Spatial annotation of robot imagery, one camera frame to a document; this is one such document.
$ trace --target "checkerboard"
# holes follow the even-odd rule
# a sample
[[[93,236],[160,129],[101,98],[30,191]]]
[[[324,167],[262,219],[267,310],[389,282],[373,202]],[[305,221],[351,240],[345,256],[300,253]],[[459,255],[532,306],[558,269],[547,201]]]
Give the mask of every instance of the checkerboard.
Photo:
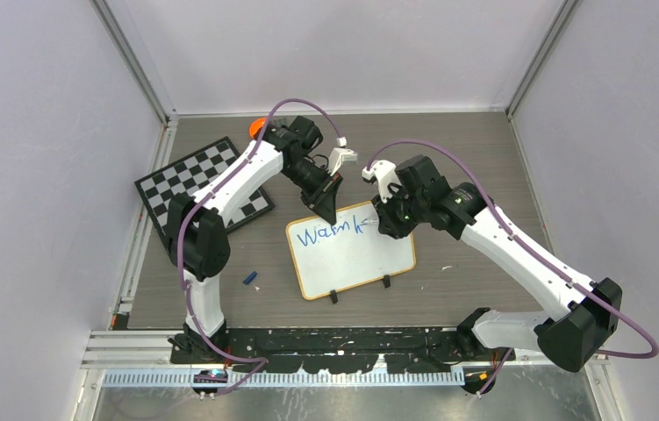
[[[193,196],[226,171],[239,155],[233,142],[223,138],[135,182],[162,242],[165,239],[168,203],[172,196],[184,191]],[[234,212],[226,230],[231,232],[274,207],[264,189],[258,188]]]

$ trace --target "small white object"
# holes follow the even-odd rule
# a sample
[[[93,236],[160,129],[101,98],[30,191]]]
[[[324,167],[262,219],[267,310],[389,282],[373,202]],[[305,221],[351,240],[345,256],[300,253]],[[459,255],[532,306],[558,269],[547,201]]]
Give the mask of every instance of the small white object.
[[[396,173],[397,166],[390,161],[375,161],[370,168],[362,168],[362,179],[365,182],[372,182],[374,179],[378,184],[378,194],[381,196],[381,202],[386,203],[393,197],[389,186],[394,183],[401,185]]]
[[[393,239],[378,232],[370,202],[337,211],[337,224],[318,217],[288,224],[285,233],[301,294],[307,300],[412,270],[412,235]]]
[[[342,164],[346,162],[357,163],[357,152],[345,147],[335,147],[329,154],[329,163],[326,169],[330,175],[336,174],[340,170]]]

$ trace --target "wooden tabletop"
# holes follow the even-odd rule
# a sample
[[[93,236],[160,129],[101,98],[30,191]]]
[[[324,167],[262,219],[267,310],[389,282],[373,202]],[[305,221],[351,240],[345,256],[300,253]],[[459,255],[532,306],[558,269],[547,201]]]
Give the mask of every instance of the wooden tabletop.
[[[333,147],[333,130],[321,116],[310,116]],[[176,161],[213,141],[229,136],[241,152],[254,118],[184,118],[179,122],[170,156]],[[487,193],[524,232],[546,245],[515,138],[501,112],[378,114],[337,116],[348,147],[360,155],[358,166],[344,167],[338,207],[369,200],[375,186],[360,177],[369,156],[394,139],[427,139],[457,154],[476,173]],[[416,154],[430,156],[455,186],[467,177],[453,162],[422,146],[396,146],[382,158],[396,163]],[[427,326],[457,325],[477,307],[502,311],[538,310],[538,304],[501,268],[473,248],[429,226],[414,231],[417,267],[381,282],[306,301],[301,297],[290,258],[285,226],[313,214],[300,201],[300,190],[283,176],[264,184],[276,207],[229,234],[231,259],[221,273],[221,307],[233,327]],[[252,271],[258,276],[242,283]],[[176,270],[157,235],[150,237],[128,326],[178,328],[185,316]]]

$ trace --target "blue handwriting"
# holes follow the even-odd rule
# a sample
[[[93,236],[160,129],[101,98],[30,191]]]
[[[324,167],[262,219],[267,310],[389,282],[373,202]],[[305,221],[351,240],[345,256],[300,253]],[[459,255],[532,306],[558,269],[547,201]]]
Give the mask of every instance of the blue handwriting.
[[[350,225],[349,221],[345,221],[340,225],[332,225],[329,228],[316,229],[313,228],[313,232],[310,232],[308,229],[305,230],[304,236],[301,237],[300,234],[296,234],[298,241],[301,242],[304,247],[309,246],[310,244],[316,244],[319,239],[328,239],[331,237],[336,237],[341,232],[347,231],[352,232],[353,228],[355,229],[355,234],[364,234],[362,230],[363,226],[368,224],[368,219],[365,218],[360,222],[357,222],[357,217],[353,215],[353,224]]]

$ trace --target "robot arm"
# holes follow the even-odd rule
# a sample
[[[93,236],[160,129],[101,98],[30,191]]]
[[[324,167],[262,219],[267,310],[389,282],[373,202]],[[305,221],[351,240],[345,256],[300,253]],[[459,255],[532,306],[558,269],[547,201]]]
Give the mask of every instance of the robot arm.
[[[283,173],[301,189],[301,200],[310,210],[330,224],[336,222],[336,195],[342,182],[337,170],[342,162],[356,159],[356,154],[344,147],[344,139],[338,139],[341,145],[334,148],[329,159],[332,166],[319,168],[309,158],[309,153],[321,143],[323,137],[319,128],[308,118],[297,117],[290,126],[270,124],[265,133],[261,144],[252,140],[239,157],[239,160],[248,160],[257,148],[241,170],[237,169],[237,165],[232,165],[210,185],[197,191],[194,198],[180,193],[172,197],[169,203],[164,246],[172,263],[176,264],[176,239],[184,217],[205,196],[214,195],[195,214],[184,235],[184,275],[190,282],[191,302],[185,323],[189,337],[199,336],[193,315],[197,316],[208,337],[214,336],[225,325],[220,309],[219,274],[231,254],[226,224],[234,211],[265,181]],[[222,180],[228,180],[228,183],[214,190]],[[201,349],[206,353],[209,351],[204,344]]]
[[[372,199],[379,232],[393,238],[409,235],[417,224],[450,233],[473,246],[509,274],[543,307],[543,311],[501,313],[477,309],[458,326],[464,352],[477,348],[517,347],[540,351],[572,372],[605,343],[616,329],[615,316],[586,299],[512,240],[494,218],[476,187],[468,182],[451,188],[432,161],[423,155],[398,167],[376,161],[364,168],[363,180],[377,182]],[[527,237],[497,207],[506,224],[550,263],[619,309],[620,287],[609,278],[594,282],[559,261]]]

